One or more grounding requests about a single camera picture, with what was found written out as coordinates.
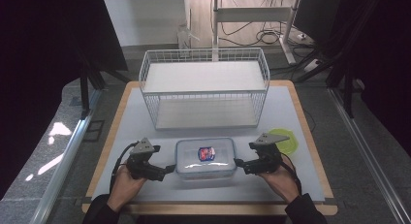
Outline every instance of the white tabletop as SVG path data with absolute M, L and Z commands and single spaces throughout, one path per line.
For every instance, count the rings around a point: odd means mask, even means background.
M 123 149 L 143 137 L 161 150 L 150 159 L 152 165 L 165 167 L 174 164 L 175 144 L 180 140 L 229 137 L 237 146 L 237 158 L 244 161 L 258 156 L 249 148 L 262 133 L 273 128 L 292 130 L 299 142 L 299 148 L 290 158 L 297 168 L 302 183 L 302 192 L 309 193 L 313 201 L 324 201 L 323 188 L 315 171 L 300 122 L 287 86 L 271 86 L 257 128 L 198 129 L 156 131 L 151 122 L 139 88 L 133 88 L 118 127 L 108 163 L 103 170 L 92 199 L 109 193 L 111 171 Z M 184 181 L 176 172 L 165 176 L 164 181 L 148 181 L 136 198 L 139 202 L 213 202 L 213 203 L 261 203 L 281 201 L 258 176 L 246 175 L 237 168 L 230 179 Z

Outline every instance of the yellow-green lid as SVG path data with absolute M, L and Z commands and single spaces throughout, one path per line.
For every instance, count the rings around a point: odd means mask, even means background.
M 282 135 L 290 138 L 289 140 L 275 143 L 281 153 L 287 155 L 292 154 L 297 150 L 297 147 L 299 146 L 299 142 L 297 142 L 296 136 L 294 136 L 294 133 L 291 130 L 271 129 L 269 131 L 269 134 Z

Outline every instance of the wire rack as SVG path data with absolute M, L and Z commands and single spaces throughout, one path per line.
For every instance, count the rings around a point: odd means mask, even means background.
M 139 79 L 156 129 L 256 127 L 269 67 L 260 48 L 150 50 Z

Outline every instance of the metal rail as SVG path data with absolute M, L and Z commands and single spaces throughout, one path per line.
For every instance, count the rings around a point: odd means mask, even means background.
M 342 106 L 342 98 L 339 95 L 339 91 L 337 90 L 337 88 L 331 88 L 329 89 L 329 92 L 345 125 L 347 126 L 348 131 L 350 132 L 354 142 L 356 143 L 361 156 L 363 157 L 369 171 L 374 177 L 375 182 L 377 183 L 382 195 L 384 196 L 388 206 L 390 207 L 390 210 L 392 211 L 396 222 L 401 224 L 411 223 L 410 216 L 405 209 L 403 202 L 399 198 L 394 186 L 385 175 L 377 159 L 369 148 L 369 145 L 366 142 L 359 127 L 357 126 L 356 121 L 353 118 L 350 118 L 348 113 L 344 110 Z
M 66 179 L 66 175 L 76 157 L 79 145 L 84 137 L 85 131 L 87 130 L 88 124 L 90 123 L 91 117 L 93 116 L 100 95 L 100 90 L 95 90 L 93 92 L 90 99 L 90 112 L 85 119 L 79 121 L 72 138 L 67 143 L 66 149 L 63 153 L 63 158 L 55 169 L 46 191 L 43 194 L 33 217 L 31 218 L 31 224 L 46 223 L 51 209 L 54 206 L 54 202 L 60 192 L 61 186 Z

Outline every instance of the black handheld controller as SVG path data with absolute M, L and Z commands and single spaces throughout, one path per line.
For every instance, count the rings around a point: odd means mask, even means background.
M 273 173 L 282 163 L 281 152 L 275 143 L 288 140 L 286 136 L 262 134 L 254 143 L 249 143 L 250 148 L 256 150 L 259 156 L 256 160 L 244 162 L 242 159 L 234 159 L 236 165 L 244 169 L 248 174 Z
M 167 166 L 165 169 L 151 165 L 148 160 L 153 153 L 160 151 L 160 145 L 152 145 L 147 138 L 138 142 L 130 151 L 127 159 L 127 169 L 132 178 L 144 177 L 150 180 L 163 181 L 166 174 L 172 173 L 175 165 Z

